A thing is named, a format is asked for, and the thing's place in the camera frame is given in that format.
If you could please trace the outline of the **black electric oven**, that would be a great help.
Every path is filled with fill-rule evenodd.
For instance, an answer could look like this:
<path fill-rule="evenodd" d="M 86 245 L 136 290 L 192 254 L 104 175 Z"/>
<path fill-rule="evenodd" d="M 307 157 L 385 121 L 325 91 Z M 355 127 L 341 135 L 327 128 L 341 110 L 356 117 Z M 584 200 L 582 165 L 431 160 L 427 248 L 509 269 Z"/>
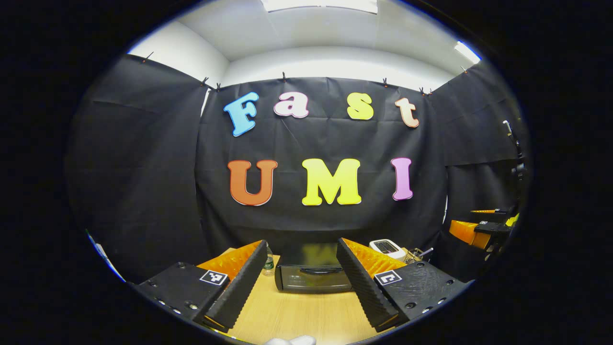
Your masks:
<path fill-rule="evenodd" d="M 337 259 L 336 243 L 293 244 L 283 249 L 274 269 L 281 292 L 342 293 L 352 290 Z"/>

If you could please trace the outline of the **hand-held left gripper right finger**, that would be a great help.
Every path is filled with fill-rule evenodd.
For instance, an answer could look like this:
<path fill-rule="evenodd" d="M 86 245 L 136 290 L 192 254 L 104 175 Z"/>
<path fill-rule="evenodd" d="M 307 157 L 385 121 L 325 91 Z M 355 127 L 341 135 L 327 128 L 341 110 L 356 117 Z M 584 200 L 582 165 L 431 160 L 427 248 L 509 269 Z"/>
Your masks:
<path fill-rule="evenodd" d="M 473 284 L 426 261 L 405 264 L 346 238 L 339 238 L 336 257 L 377 332 L 423 318 Z"/>

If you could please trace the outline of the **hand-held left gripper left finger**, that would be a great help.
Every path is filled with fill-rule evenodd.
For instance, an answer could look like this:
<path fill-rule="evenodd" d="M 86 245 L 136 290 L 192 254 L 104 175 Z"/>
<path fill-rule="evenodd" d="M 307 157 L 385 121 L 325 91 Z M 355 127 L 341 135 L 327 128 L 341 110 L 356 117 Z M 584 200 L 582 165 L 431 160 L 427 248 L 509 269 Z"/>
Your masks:
<path fill-rule="evenodd" d="M 177 262 L 140 284 L 138 293 L 179 318 L 226 333 L 233 328 L 268 256 L 265 240 L 200 265 Z"/>

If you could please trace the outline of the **ceiling light panel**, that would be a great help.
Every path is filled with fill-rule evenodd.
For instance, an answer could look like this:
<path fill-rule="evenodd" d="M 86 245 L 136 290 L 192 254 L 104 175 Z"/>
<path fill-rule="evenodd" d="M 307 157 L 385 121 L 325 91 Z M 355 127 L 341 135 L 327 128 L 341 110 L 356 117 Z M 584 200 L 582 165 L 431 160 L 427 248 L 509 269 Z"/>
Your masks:
<path fill-rule="evenodd" d="M 331 7 L 365 13 L 378 13 L 377 0 L 260 0 L 268 12 L 301 7 Z"/>
<path fill-rule="evenodd" d="M 457 41 L 457 44 L 454 46 L 454 50 L 471 61 L 473 64 L 481 61 L 481 57 L 477 53 L 473 52 L 473 50 L 471 50 L 471 48 L 469 48 L 469 46 L 462 41 Z"/>

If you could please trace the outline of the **white toaster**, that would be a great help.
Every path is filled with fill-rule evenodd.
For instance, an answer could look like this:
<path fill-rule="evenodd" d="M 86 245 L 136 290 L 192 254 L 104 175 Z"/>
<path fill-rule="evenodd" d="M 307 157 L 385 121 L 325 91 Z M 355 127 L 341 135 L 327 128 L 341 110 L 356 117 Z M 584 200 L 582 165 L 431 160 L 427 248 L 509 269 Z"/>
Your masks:
<path fill-rule="evenodd" d="M 399 247 L 396 243 L 388 239 L 380 239 L 369 242 L 369 247 L 375 251 L 385 254 L 395 260 L 404 261 L 407 251 Z"/>

